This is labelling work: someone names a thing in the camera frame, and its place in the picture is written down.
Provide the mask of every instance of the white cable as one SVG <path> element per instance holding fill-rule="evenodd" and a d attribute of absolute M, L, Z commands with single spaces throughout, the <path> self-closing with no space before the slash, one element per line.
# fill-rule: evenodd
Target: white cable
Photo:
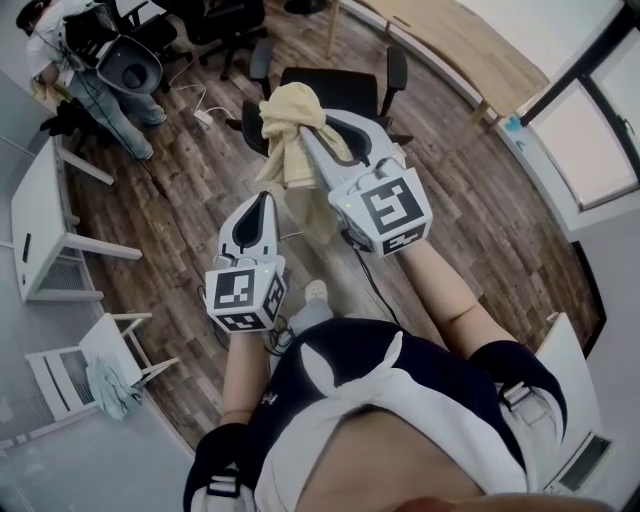
<path fill-rule="evenodd" d="M 177 89 L 172 89 L 173 91 L 182 91 L 184 89 L 191 89 L 192 87 L 202 87 L 204 90 L 202 91 L 202 96 L 200 96 L 200 101 L 198 101 L 198 104 L 196 105 L 196 108 L 193 109 L 193 112 L 195 113 L 198 110 L 198 107 L 200 106 L 200 104 L 202 103 L 202 100 L 204 99 L 205 94 L 207 94 L 207 87 L 203 84 L 194 84 L 194 85 L 185 85 L 184 87 L 178 87 Z"/>
<path fill-rule="evenodd" d="M 204 91 L 202 91 L 202 96 L 200 96 L 200 101 L 196 105 L 196 108 L 193 110 L 194 113 L 198 111 L 198 109 L 200 108 L 200 105 L 202 105 L 202 100 L 204 99 L 204 95 L 207 94 L 207 88 L 205 86 L 203 87 L 204 87 Z"/>
<path fill-rule="evenodd" d="M 178 71 L 178 73 L 171 80 L 169 80 L 168 85 L 171 86 L 171 84 L 175 81 L 175 79 L 178 78 L 182 73 L 184 73 L 187 70 L 187 68 L 191 66 L 191 64 L 193 64 L 193 62 L 194 61 L 189 62 L 185 67 L 183 67 L 180 71 Z"/>
<path fill-rule="evenodd" d="M 231 112 L 229 112 L 229 111 L 228 111 L 226 108 L 224 108 L 224 107 L 213 107 L 213 108 L 210 108 L 209 110 L 205 110 L 205 111 L 204 111 L 204 113 L 205 113 L 205 114 L 208 114 L 208 113 L 209 113 L 209 112 L 211 112 L 212 110 L 224 110 L 224 111 L 227 113 L 227 115 L 228 115 L 231 119 L 235 119 L 235 117 L 233 117 L 233 116 L 231 115 Z"/>

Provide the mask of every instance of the black cable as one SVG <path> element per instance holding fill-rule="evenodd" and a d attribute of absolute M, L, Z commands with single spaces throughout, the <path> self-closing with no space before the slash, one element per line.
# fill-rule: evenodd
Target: black cable
<path fill-rule="evenodd" d="M 396 323 L 396 325 L 401 327 L 400 322 L 398 321 L 398 317 L 396 316 L 395 311 L 393 310 L 393 308 L 391 306 L 389 306 L 389 303 L 386 300 L 384 300 L 384 297 L 382 296 L 382 293 L 380 293 L 380 290 L 378 289 L 378 286 L 376 285 L 376 282 L 373 279 L 373 276 L 371 275 L 371 271 L 369 270 L 369 267 L 367 266 L 367 264 L 364 262 L 364 259 L 362 258 L 362 255 L 360 254 L 360 251 L 358 251 L 355 247 L 352 247 L 352 249 L 353 249 L 353 252 L 356 253 L 356 257 L 358 258 L 358 261 L 360 262 L 360 266 L 362 267 L 362 271 L 364 272 L 364 275 L 366 276 L 367 280 L 369 281 L 369 284 L 371 285 L 371 288 L 373 288 L 373 291 L 376 293 L 376 295 L 378 297 L 380 297 L 380 300 L 383 302 L 383 304 L 385 306 L 387 306 L 387 309 L 389 310 L 389 313 L 391 313 L 391 316 L 393 317 L 393 321 Z"/>

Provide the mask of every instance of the floor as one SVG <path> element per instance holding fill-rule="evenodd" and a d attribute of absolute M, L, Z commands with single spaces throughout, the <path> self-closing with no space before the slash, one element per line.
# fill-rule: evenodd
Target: floor
<path fill-rule="evenodd" d="M 267 6 L 266 26 L 275 42 L 272 83 L 286 66 L 340 67 L 375 72 L 380 98 L 386 83 L 384 37 L 341 11 L 333 56 L 324 57 L 327 13 L 292 17 Z M 203 106 L 223 106 L 239 115 L 242 100 L 258 101 L 260 90 L 246 78 L 248 53 L 228 82 L 218 79 L 222 57 L 207 68 L 194 64 L 174 88 L 204 84 Z M 183 63 L 167 68 L 175 74 Z M 429 240 L 460 272 L 480 302 L 522 343 L 535 349 L 548 332 L 546 318 L 566 311 L 586 343 L 598 321 L 593 297 L 572 247 L 525 172 L 486 125 L 461 145 L 450 163 L 435 163 L 464 127 L 471 108 L 416 59 L 409 59 L 409 86 L 392 108 L 394 129 L 411 133 L 408 163 L 418 171 L 434 212 Z M 158 92 L 168 121 L 149 130 L 155 148 L 149 171 L 166 190 L 158 193 L 146 171 L 115 144 L 88 148 L 87 159 L 111 172 L 111 189 L 77 175 L 71 180 L 80 229 L 101 240 L 138 247 L 144 258 L 130 262 L 90 259 L 96 287 L 110 311 L 151 311 L 141 342 L 152 362 L 180 363 L 149 389 L 175 428 L 195 446 L 220 418 L 225 350 L 213 334 L 197 288 L 211 269 L 218 230 L 252 194 L 263 165 L 242 136 L 229 130 L 221 112 L 203 129 L 192 111 L 199 89 Z M 281 232 L 297 231 L 280 207 Z M 313 278 L 326 280 L 330 303 L 341 314 L 385 318 L 350 249 L 339 239 L 319 247 L 304 236 L 287 239 L 282 251 L 290 291 L 283 313 L 291 315 Z M 394 258 L 368 263 L 383 295 L 414 333 L 439 341 Z"/>

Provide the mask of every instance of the blue cloth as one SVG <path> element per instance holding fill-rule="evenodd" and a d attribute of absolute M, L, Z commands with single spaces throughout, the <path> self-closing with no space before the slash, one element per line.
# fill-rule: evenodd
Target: blue cloth
<path fill-rule="evenodd" d="M 116 356 L 90 361 L 87 380 L 94 400 L 112 418 L 122 421 L 128 412 L 142 403 L 140 393 L 125 383 Z"/>

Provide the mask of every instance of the desk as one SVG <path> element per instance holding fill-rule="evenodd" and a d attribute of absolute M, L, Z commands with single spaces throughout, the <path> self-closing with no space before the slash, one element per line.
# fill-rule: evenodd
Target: desk
<path fill-rule="evenodd" d="M 482 96 L 471 117 L 477 124 L 489 108 L 511 115 L 540 92 L 547 77 L 482 18 L 455 0 L 357 0 L 415 37 Z M 327 56 L 331 54 L 340 0 L 332 0 Z"/>
<path fill-rule="evenodd" d="M 11 199 L 11 232 L 18 288 L 22 301 L 27 300 L 100 300 L 102 292 L 93 290 L 40 290 L 49 268 L 64 247 L 109 256 L 137 260 L 137 249 L 101 242 L 68 233 L 60 198 L 58 162 L 64 160 L 101 181 L 112 184 L 113 178 L 77 156 L 57 148 L 53 139 L 44 145 L 20 182 Z M 25 250 L 30 235 L 28 251 Z"/>

